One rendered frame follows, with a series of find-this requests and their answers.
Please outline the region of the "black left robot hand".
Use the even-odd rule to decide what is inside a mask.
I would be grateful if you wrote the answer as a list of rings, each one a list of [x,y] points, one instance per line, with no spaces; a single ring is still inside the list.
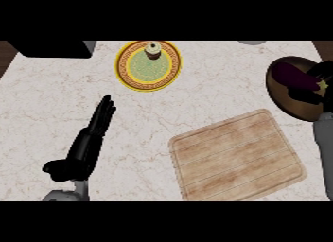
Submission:
[[[110,127],[116,105],[106,95],[94,111],[90,125],[81,130],[67,157],[44,165],[42,171],[56,182],[85,181],[97,166],[104,136]]]

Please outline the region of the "purple eggplant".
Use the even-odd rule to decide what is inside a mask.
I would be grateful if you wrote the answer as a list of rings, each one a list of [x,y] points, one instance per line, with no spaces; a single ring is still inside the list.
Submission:
[[[308,75],[286,62],[279,62],[274,65],[271,76],[280,84],[295,89],[320,91],[329,87],[329,84],[322,78]]]

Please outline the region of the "brown round pan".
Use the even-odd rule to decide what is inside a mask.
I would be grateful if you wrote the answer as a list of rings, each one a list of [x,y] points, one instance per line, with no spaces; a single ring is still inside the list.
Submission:
[[[292,64],[304,73],[311,70],[317,63],[313,60],[298,56],[283,57],[271,63],[267,72],[267,88],[270,92],[270,98],[274,101],[277,107],[294,118],[302,121],[314,122],[319,120],[323,113],[323,104],[314,105],[291,98],[288,87],[283,86],[271,76],[271,69],[279,62]]]

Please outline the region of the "wooden cutting board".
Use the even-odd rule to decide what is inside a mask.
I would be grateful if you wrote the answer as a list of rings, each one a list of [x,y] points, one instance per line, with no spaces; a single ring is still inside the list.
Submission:
[[[307,178],[265,109],[175,136],[169,152],[187,201],[255,200]]]

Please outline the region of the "yellow patterned plate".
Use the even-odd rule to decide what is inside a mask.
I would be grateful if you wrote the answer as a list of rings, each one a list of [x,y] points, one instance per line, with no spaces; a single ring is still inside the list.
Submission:
[[[162,56],[152,60],[144,48],[153,41],[130,42],[116,55],[116,77],[122,84],[138,92],[155,92],[177,80],[183,69],[181,52],[172,42],[162,45]]]

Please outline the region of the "black appliance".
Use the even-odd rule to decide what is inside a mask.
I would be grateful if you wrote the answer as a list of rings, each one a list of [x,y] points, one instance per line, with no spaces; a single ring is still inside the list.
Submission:
[[[10,41],[16,50],[29,58],[90,59],[97,41]]]

